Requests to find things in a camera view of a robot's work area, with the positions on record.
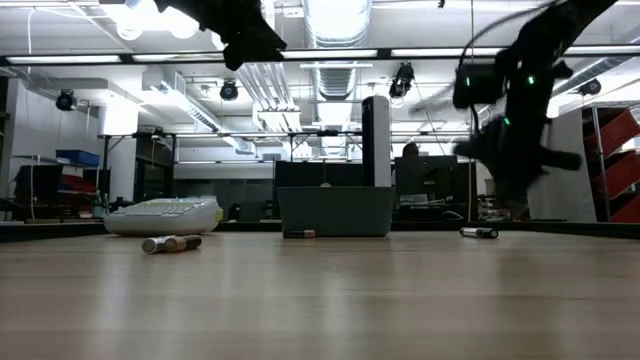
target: desk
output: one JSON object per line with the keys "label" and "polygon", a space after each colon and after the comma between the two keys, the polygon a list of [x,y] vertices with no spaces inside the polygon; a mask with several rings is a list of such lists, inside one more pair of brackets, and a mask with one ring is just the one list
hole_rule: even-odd
{"label": "desk", "polygon": [[400,206],[394,213],[393,221],[458,221],[455,215],[443,215],[447,211],[453,211],[464,219],[467,218],[467,206],[465,204],[442,204],[430,206]]}
{"label": "desk", "polygon": [[640,244],[504,232],[0,244],[0,359],[637,359]]}

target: gray plastic bin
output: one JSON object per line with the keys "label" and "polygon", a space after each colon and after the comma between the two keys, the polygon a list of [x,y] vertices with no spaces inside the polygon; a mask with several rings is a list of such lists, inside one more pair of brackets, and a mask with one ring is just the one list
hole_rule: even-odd
{"label": "gray plastic bin", "polygon": [[391,187],[278,189],[283,230],[315,230],[319,237],[386,236],[394,197]]}

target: computer monitor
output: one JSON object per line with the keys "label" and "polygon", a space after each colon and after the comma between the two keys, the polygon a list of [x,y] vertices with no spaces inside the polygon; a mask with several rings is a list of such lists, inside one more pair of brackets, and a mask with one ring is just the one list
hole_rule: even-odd
{"label": "computer monitor", "polygon": [[455,156],[420,156],[395,159],[396,194],[432,194],[435,199],[452,196]]}

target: ceiling light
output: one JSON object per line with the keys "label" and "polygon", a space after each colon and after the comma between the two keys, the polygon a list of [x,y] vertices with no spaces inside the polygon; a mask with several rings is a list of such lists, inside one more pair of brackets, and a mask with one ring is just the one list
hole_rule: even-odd
{"label": "ceiling light", "polygon": [[[468,56],[495,56],[502,48],[470,48]],[[396,49],[391,50],[391,57],[412,58],[412,57],[450,57],[460,56],[462,48],[432,48],[432,49]]]}
{"label": "ceiling light", "polygon": [[418,136],[420,131],[393,131],[391,136]]}
{"label": "ceiling light", "polygon": [[[0,8],[69,7],[67,1],[0,1]],[[95,6],[98,1],[74,1],[77,6]]]}
{"label": "ceiling light", "polygon": [[197,21],[173,7],[160,13],[153,0],[133,3],[101,4],[101,9],[117,24],[118,35],[125,40],[136,39],[142,31],[163,30],[168,30],[178,39],[188,39],[200,30]]}
{"label": "ceiling light", "polygon": [[220,135],[217,133],[193,133],[193,134],[176,134],[176,137],[182,139],[205,139],[205,138],[219,138]]}
{"label": "ceiling light", "polygon": [[140,63],[214,62],[214,61],[224,61],[224,55],[221,52],[211,52],[211,53],[202,53],[202,54],[189,54],[189,53],[148,54],[148,55],[133,55],[133,60]]}
{"label": "ceiling light", "polygon": [[370,69],[373,64],[368,63],[315,63],[315,64],[300,64],[300,69],[312,70],[312,69]]}
{"label": "ceiling light", "polygon": [[603,54],[629,54],[636,55],[640,52],[640,45],[602,45],[602,46],[572,46],[565,52],[565,55],[598,55]]}
{"label": "ceiling light", "polygon": [[160,14],[171,35],[178,39],[188,39],[200,30],[200,24],[180,10],[168,7]]}
{"label": "ceiling light", "polygon": [[378,50],[292,50],[283,51],[285,59],[375,58]]}
{"label": "ceiling light", "polygon": [[263,160],[203,160],[203,161],[178,161],[179,165],[226,165],[226,164],[259,164],[271,161]]}
{"label": "ceiling light", "polygon": [[223,136],[231,137],[289,137],[288,133],[268,133],[268,132],[256,132],[256,133],[228,133]]}
{"label": "ceiling light", "polygon": [[117,64],[120,63],[118,55],[78,55],[78,56],[9,56],[12,65],[32,64]]}

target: black cable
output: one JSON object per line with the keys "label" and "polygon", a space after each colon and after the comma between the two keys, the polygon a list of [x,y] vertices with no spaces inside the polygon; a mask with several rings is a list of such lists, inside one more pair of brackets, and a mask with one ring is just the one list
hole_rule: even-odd
{"label": "black cable", "polygon": [[507,15],[507,16],[505,16],[505,17],[503,17],[501,19],[498,19],[498,20],[492,22],[491,24],[487,25],[485,28],[480,30],[480,32],[478,34],[476,34],[474,37],[472,37],[471,40],[469,40],[469,42],[467,43],[467,45],[464,46],[464,48],[462,49],[462,54],[460,55],[460,61],[458,63],[458,67],[460,67],[462,65],[462,63],[464,61],[464,56],[467,53],[467,49],[469,49],[471,47],[471,45],[473,45],[473,43],[475,43],[479,38],[484,36],[489,31],[491,31],[491,30],[495,29],[496,27],[498,27],[498,26],[500,26],[500,25],[502,25],[502,24],[504,24],[506,22],[509,22],[511,20],[517,19],[519,17],[531,14],[533,12],[536,12],[536,11],[539,11],[539,10],[542,10],[542,9],[546,9],[549,6],[552,6],[552,5],[555,5],[555,4],[559,3],[560,1],[563,1],[563,0],[552,0],[552,1],[549,1],[549,2],[544,3],[542,5],[539,5],[539,6],[535,7],[535,8],[531,8],[531,9],[528,9],[528,10],[523,10],[521,12],[517,12],[517,13],[513,13],[513,14],[510,14],[510,15]]}
{"label": "black cable", "polygon": [[476,111],[476,106],[471,105],[471,114],[473,115],[473,127],[475,128],[476,133],[480,132],[480,118],[478,116],[478,112]]}

